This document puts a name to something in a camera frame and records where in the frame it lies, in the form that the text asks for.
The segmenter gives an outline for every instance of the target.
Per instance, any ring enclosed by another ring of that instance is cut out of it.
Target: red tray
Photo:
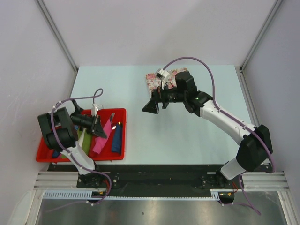
[[[112,148],[112,142],[113,142],[113,136],[115,133],[115,130],[112,130],[104,148],[100,152],[100,154],[97,154],[92,151],[94,145],[95,145],[95,136],[92,138],[90,151],[89,151],[89,157],[92,158],[94,161],[105,161],[105,160],[122,160],[125,155],[125,131],[126,131],[126,109],[123,108],[117,108],[117,109],[101,109],[98,111],[98,115],[101,118],[101,124],[104,125],[107,120],[109,119],[110,115],[112,113],[115,113],[115,116],[112,120],[112,123],[121,122],[122,127],[122,149],[121,154],[117,152],[111,152]],[[83,115],[91,115],[91,110],[83,110]],[[44,139],[42,138],[41,143],[39,145],[38,151],[37,151],[37,157],[36,161],[40,163],[59,163],[59,162],[70,162],[67,158],[52,158],[54,150],[48,149],[48,147],[45,144]]]

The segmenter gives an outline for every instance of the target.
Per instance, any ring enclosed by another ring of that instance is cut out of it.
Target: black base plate
[[[78,176],[77,178],[77,188],[106,188],[106,184],[103,182],[103,177],[101,175],[97,175],[99,176],[99,179],[96,179],[94,181],[89,182],[89,183],[85,183],[82,181],[82,179],[80,179],[80,176]]]
[[[110,172],[110,196],[124,197],[210,197],[210,189],[233,189],[238,179],[223,187],[216,183],[217,171],[222,165],[98,165],[99,170]],[[50,165],[48,171],[77,171],[72,165]],[[91,188],[82,181],[78,188]],[[105,188],[101,183],[97,188]]]

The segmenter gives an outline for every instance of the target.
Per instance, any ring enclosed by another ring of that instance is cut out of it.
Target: white wall
[[[270,129],[277,170],[300,209],[300,1],[287,0],[245,71],[259,121]]]
[[[240,66],[275,0],[45,0],[77,66]]]
[[[0,7],[0,224],[32,189],[41,132],[37,116],[70,93],[74,73],[33,0]]]

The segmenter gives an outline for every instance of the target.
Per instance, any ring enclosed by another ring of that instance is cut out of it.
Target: pink fabric
[[[111,121],[108,120],[106,122],[106,124],[104,125],[104,128],[103,128],[104,132],[106,133],[106,136],[107,138],[103,138],[103,137],[97,137],[95,139],[96,143],[95,143],[95,146],[93,147],[93,152],[97,153],[97,154],[100,154],[100,152],[102,151],[102,149],[104,148],[108,138],[109,138],[109,135],[111,134],[112,132],[112,125],[111,125]]]
[[[174,69],[174,70],[169,70],[168,72],[171,74],[168,82],[173,84],[174,87],[176,87],[176,81],[175,81],[175,75],[178,74],[179,72],[184,72],[187,71],[187,68],[181,68],[181,69]],[[156,88],[159,87],[161,84],[161,80],[155,76],[155,74],[147,74],[146,75],[146,82],[148,85],[149,93],[151,94],[152,91]]]

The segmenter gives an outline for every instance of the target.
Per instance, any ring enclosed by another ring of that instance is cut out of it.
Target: folded cloth
[[[81,146],[82,150],[85,152],[85,154],[89,155],[90,145],[92,143],[93,135],[88,134],[87,132],[83,132],[83,131],[84,131],[84,129],[83,130],[80,130],[80,129],[77,130],[77,134],[79,136],[79,139],[83,138],[83,143],[80,144],[79,140],[78,140],[78,143]],[[67,158],[67,157],[61,154],[60,158]]]
[[[176,87],[176,81],[175,81],[175,75],[180,73],[180,72],[185,72],[187,71],[187,68],[181,68],[181,69],[174,69],[174,70],[169,70],[168,72],[171,74],[168,79],[168,88],[171,89],[173,87]],[[161,84],[161,80],[155,76],[155,74],[147,74],[146,75],[146,82],[148,86],[149,93],[151,95],[152,91],[156,88],[158,88]]]
[[[112,152],[122,153],[122,124],[119,122],[116,125],[116,132],[112,141]]]
[[[110,120],[107,120],[107,122],[105,123],[104,125],[104,128],[103,128],[107,138],[103,138],[103,137],[97,137],[95,139],[96,143],[95,143],[95,146],[93,147],[93,152],[97,153],[97,154],[100,154],[100,152],[102,151],[102,149],[104,148],[108,138],[109,138],[109,135],[111,134],[112,132],[112,125],[111,125],[111,121]]]

